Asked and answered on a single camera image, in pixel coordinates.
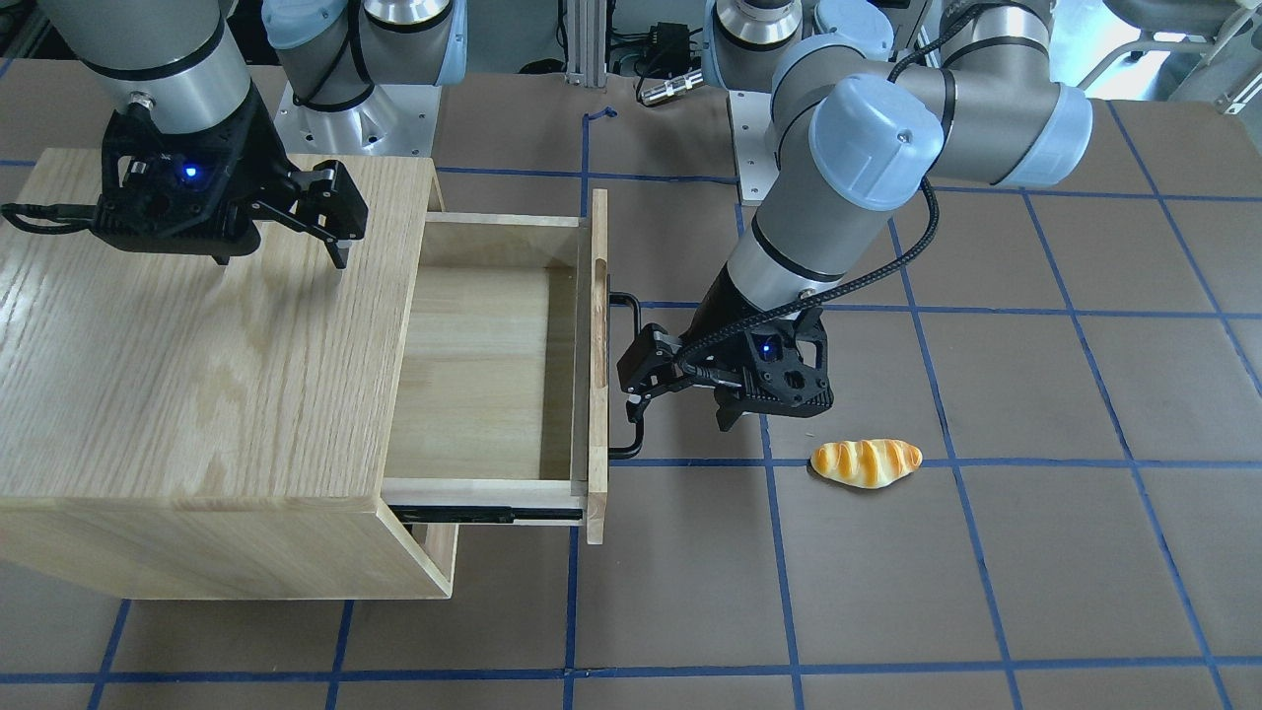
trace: wooden cabinet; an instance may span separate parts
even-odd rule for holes
[[[0,557],[133,599],[430,599],[456,523],[601,541],[603,190],[448,213],[428,159],[341,159],[371,207],[345,271],[275,224],[222,267],[0,230]],[[48,150],[21,201],[98,170]]]

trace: toy bread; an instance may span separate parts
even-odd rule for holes
[[[920,467],[920,450],[893,439],[839,441],[815,450],[810,465],[819,475],[856,488],[885,488]]]

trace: tiled surface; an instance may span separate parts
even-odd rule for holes
[[[1143,472],[1209,648],[1262,655],[1262,488],[1253,472]]]
[[[808,676],[801,680],[808,707],[867,710],[1008,710],[1003,673],[914,673],[885,676]]]
[[[583,678],[574,682],[575,710],[688,707],[791,710],[786,677]]]
[[[1213,319],[1085,318],[1137,459],[1262,460],[1262,397]]]
[[[112,684],[105,689],[100,707],[319,710],[327,695],[326,684]]]
[[[969,469],[964,480],[1013,658],[1196,653],[1128,470]]]
[[[854,492],[776,469],[803,663],[998,658],[950,472],[909,482]]]
[[[959,457],[1122,457],[1068,318],[929,313],[923,320]]]
[[[620,469],[583,547],[582,667],[785,663],[762,469]]]
[[[279,73],[254,71],[274,101]],[[722,96],[652,111],[628,83],[473,74],[435,158],[454,209],[578,214],[584,182],[608,188],[613,285],[684,305],[646,310],[678,332],[753,211]],[[0,161],[96,145],[109,113],[72,63],[19,62],[0,106]],[[0,194],[28,169],[0,164]],[[512,174],[536,170],[560,174]],[[1219,682],[1262,706],[1259,399],[1176,237],[1262,366],[1262,160],[1204,107],[1097,103],[1082,166],[1030,195],[1074,308],[1179,311],[1070,314],[1022,194],[945,188],[916,309],[900,275],[827,314],[834,411],[764,443],[753,417],[718,434],[707,392],[659,402],[612,470],[603,547],[466,530],[451,602],[136,602],[114,643],[117,600],[3,566],[0,706],[1217,709]],[[924,217],[919,197],[897,213],[904,247]],[[882,232],[854,274],[891,256]],[[929,462],[867,494],[800,465],[851,436]]]
[[[1208,710],[1222,706],[1205,668],[1032,671],[1018,677],[1021,697],[1029,710]]]
[[[568,540],[564,528],[464,528],[452,599],[356,604],[342,667],[555,667],[565,657],[555,600],[565,599]]]

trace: chair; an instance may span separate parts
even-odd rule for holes
[[[1257,13],[1262,0],[1104,0],[1104,5],[1126,24],[1140,28],[1140,39],[1128,42],[1104,57],[1078,83],[1085,90],[1095,83],[1123,54],[1143,52],[1190,52],[1210,63],[1229,39],[1235,37]],[[1159,32],[1203,38],[1200,42],[1157,42]]]

